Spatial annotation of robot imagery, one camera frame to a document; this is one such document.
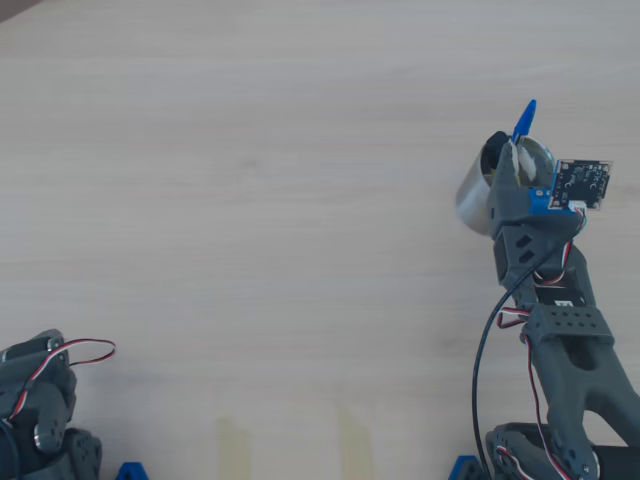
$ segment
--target black cable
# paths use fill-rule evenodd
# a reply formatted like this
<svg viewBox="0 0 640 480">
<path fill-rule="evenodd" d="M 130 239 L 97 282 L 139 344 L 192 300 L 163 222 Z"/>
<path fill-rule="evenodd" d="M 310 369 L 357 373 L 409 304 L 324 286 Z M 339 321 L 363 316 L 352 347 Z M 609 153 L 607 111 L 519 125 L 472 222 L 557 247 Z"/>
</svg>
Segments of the black cable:
<svg viewBox="0 0 640 480">
<path fill-rule="evenodd" d="M 571 236 L 571 238 L 565 242 L 560 242 L 556 244 L 553 248 L 551 248 L 547 253 L 545 253 L 540 260 L 534 263 L 531 267 L 529 267 L 520 277 L 513 282 L 513 285 L 509 287 L 509 289 L 502 296 L 500 301 L 496 304 L 491 315 L 489 315 L 489 319 L 487 320 L 487 324 L 484 326 L 484 331 L 482 332 L 482 337 L 480 337 L 480 344 L 478 345 L 478 353 L 476 353 L 476 361 L 473 365 L 473 383 L 471 386 L 471 413 L 473 416 L 473 435 L 476 439 L 476 446 L 478 447 L 478 454 L 480 455 L 480 462 L 482 463 L 482 468 L 484 469 L 487 478 L 491 480 L 491 472 L 489 471 L 489 465 L 487 465 L 487 459 L 484 456 L 484 448 L 482 446 L 482 440 L 480 438 L 480 427 L 478 426 L 478 372 L 480 371 L 480 360 L 482 358 L 482 352 L 484 351 L 484 345 L 487 343 L 487 336 L 489 335 L 489 330 L 491 329 L 491 325 L 493 324 L 493 320 L 496 318 L 502 307 L 509 297 L 513 295 L 513 292 L 522 285 L 527 278 L 529 278 L 533 272 L 538 270 L 547 260 L 549 260 L 554 253 L 558 250 L 564 248 L 564 245 L 575 237 L 575 234 Z"/>
<path fill-rule="evenodd" d="M 22 469 L 20 468 L 20 452 L 18 451 L 18 444 L 13 436 L 12 428 L 5 423 L 5 420 L 0 420 L 0 428 L 4 431 L 7 441 L 11 446 L 11 453 L 13 455 L 13 468 L 15 470 L 15 480 L 22 480 Z"/>
</svg>

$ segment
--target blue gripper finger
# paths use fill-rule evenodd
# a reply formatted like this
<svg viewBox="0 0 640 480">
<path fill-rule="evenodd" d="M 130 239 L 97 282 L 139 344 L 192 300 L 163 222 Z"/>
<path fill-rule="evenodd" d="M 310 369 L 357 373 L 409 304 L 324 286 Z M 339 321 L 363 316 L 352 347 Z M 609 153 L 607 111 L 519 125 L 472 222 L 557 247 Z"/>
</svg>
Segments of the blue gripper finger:
<svg viewBox="0 0 640 480">
<path fill-rule="evenodd" d="M 522 112 L 522 115 L 520 116 L 520 120 L 518 120 L 518 123 L 516 123 L 516 126 L 513 129 L 513 135 L 511 135 L 512 142 L 515 143 L 516 139 L 522 135 L 529 135 L 529 129 L 533 123 L 533 117 L 536 114 L 537 105 L 538 102 L 536 102 L 534 98 L 529 102 L 527 108 L 524 109 L 524 112 Z"/>
</svg>

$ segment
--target cylindrical can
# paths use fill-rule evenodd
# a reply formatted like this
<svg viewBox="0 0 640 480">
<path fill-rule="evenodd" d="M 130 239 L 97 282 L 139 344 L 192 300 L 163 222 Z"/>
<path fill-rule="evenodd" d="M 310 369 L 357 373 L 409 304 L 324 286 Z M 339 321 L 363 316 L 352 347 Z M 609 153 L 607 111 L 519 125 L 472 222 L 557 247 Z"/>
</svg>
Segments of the cylindrical can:
<svg viewBox="0 0 640 480">
<path fill-rule="evenodd" d="M 553 155 L 547 147 L 531 137 L 520 138 L 518 145 L 527 151 L 536 166 L 536 177 L 532 180 L 528 178 L 523 168 L 520 168 L 520 183 L 535 186 L 540 181 L 540 177 L 547 178 L 553 171 Z M 456 194 L 458 216 L 465 225 L 480 235 L 491 233 L 488 200 L 495 173 L 482 162 L 482 152 L 485 148 L 486 145 L 478 153 Z"/>
</svg>

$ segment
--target wooden table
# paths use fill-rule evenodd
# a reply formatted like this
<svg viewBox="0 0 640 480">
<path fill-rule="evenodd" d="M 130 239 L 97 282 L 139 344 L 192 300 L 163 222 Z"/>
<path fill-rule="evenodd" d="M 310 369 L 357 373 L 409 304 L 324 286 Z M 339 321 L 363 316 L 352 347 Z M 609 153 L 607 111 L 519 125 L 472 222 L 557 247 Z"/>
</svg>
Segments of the wooden table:
<svg viewBox="0 0 640 480">
<path fill-rule="evenodd" d="M 0 25 L 3 345 L 118 343 L 77 369 L 105 479 L 126 460 L 153 480 L 446 478 L 474 453 L 502 293 L 453 197 L 535 97 L 557 157 L 615 161 L 577 243 L 640 387 L 639 15 L 47 0 Z M 483 431 L 533 419 L 525 362 L 492 333 Z"/>
</svg>

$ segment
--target masking tape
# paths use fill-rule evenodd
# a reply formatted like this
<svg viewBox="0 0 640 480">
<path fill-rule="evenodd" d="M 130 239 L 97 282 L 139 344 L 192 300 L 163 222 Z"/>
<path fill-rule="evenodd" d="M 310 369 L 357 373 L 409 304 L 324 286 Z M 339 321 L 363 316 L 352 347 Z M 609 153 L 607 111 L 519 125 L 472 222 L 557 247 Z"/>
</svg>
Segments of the masking tape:
<svg viewBox="0 0 640 480">
<path fill-rule="evenodd" d="M 337 406 L 342 480 L 373 480 L 371 433 L 345 406 Z"/>
<path fill-rule="evenodd" d="M 230 418 L 219 418 L 218 480 L 251 480 L 251 439 Z"/>
</svg>

